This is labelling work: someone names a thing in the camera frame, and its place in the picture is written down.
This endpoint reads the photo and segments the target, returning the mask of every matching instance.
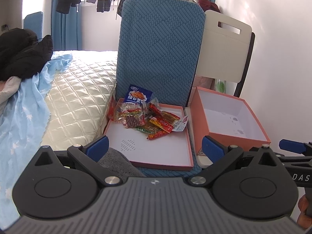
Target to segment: person's hand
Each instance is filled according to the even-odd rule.
[[[300,198],[300,200],[298,202],[298,208],[300,210],[300,215],[299,215],[298,220],[297,220],[297,224],[304,229],[309,228],[312,224],[312,218],[305,215],[305,211],[307,210],[308,206],[309,206],[309,201],[304,195]]]

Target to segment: snack pile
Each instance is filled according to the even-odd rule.
[[[172,131],[183,131],[187,117],[181,119],[173,113],[161,111],[157,98],[150,100],[151,96],[151,91],[130,85],[125,98],[119,99],[109,118],[122,122],[128,129],[145,133],[149,140],[168,135]]]

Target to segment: metal screw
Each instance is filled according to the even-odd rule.
[[[202,184],[206,183],[206,179],[204,177],[201,177],[201,176],[195,176],[195,177],[191,178],[190,181],[195,185],[202,185]]]
[[[116,185],[120,182],[120,178],[116,177],[116,176],[108,176],[104,179],[106,184],[110,184],[110,185]]]

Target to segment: pink box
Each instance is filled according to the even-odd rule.
[[[244,99],[197,87],[190,109],[196,153],[206,135],[226,147],[234,144],[244,151],[271,143]]]
[[[184,117],[182,106],[160,104],[160,109]],[[134,166],[178,171],[190,171],[194,167],[187,128],[147,140],[145,133],[110,120],[104,135],[110,147],[123,153]]]

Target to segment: gray cloth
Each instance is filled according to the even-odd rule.
[[[116,174],[123,182],[128,177],[145,177],[122,153],[113,148],[109,148],[98,163]]]
[[[20,84],[21,79],[17,76],[12,76],[6,81],[3,90],[0,91],[0,115],[3,113],[8,99],[18,91]]]

